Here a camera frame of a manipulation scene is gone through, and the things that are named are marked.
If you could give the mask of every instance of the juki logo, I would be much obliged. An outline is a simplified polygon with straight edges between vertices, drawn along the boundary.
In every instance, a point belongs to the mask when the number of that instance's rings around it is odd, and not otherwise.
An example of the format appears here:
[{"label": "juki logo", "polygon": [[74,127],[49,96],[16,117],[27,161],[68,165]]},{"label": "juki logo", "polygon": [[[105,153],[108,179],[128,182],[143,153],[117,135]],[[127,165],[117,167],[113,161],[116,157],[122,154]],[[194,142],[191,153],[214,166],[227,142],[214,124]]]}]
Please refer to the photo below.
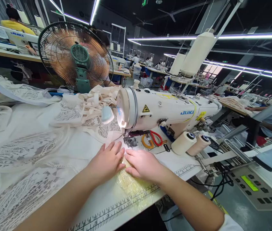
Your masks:
[{"label": "juki logo", "polygon": [[181,112],[181,115],[189,115],[189,114],[193,114],[194,111],[183,111]]},{"label": "juki logo", "polygon": [[24,37],[22,34],[15,33],[15,32],[11,32],[11,34],[15,34],[15,35],[18,35],[18,36],[22,36],[22,37]]}]

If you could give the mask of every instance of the exit sign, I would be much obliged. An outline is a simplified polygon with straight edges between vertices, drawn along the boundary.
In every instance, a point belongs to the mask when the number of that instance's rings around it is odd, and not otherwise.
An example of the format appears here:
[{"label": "exit sign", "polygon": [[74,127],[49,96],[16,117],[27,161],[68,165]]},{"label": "exit sign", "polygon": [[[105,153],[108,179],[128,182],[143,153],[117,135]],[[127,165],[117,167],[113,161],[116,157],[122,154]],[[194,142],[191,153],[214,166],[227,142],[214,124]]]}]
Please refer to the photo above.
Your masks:
[{"label": "exit sign", "polygon": [[147,5],[147,4],[148,4],[148,1],[149,1],[149,0],[142,0],[142,5],[141,5],[141,7],[144,7],[145,5]]}]

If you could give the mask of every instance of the control panel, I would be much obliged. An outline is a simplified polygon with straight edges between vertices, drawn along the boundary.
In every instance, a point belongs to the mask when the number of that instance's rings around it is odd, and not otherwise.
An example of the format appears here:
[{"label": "control panel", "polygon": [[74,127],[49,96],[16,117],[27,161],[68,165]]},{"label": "control panel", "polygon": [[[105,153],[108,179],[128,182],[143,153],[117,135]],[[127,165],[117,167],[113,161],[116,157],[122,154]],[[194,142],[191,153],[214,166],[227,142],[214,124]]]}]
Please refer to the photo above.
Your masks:
[{"label": "control panel", "polygon": [[272,188],[248,167],[233,170],[229,176],[258,211],[272,211]]}]

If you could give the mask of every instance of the yellow warning triangle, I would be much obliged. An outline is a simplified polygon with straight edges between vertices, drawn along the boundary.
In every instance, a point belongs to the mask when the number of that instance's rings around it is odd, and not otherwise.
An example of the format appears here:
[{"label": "yellow warning triangle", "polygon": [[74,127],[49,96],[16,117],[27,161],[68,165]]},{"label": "yellow warning triangle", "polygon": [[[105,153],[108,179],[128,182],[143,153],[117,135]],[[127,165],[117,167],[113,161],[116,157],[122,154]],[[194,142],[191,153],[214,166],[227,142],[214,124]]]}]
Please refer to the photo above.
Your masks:
[{"label": "yellow warning triangle", "polygon": [[147,105],[144,106],[142,112],[150,112],[149,108]]}]

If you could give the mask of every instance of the yellow shirt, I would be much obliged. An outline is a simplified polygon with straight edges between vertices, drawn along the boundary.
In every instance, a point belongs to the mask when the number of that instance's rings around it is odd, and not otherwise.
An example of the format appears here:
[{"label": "yellow shirt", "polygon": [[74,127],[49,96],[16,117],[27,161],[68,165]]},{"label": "yellow shirt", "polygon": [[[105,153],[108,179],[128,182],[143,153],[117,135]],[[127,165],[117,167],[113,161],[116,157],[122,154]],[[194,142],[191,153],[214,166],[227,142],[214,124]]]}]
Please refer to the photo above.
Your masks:
[{"label": "yellow shirt", "polygon": [[14,29],[23,33],[35,35],[35,33],[29,29],[28,27],[25,27],[24,25],[20,24],[19,22],[11,21],[11,20],[1,20],[1,25],[3,27],[7,27],[10,29]]}]

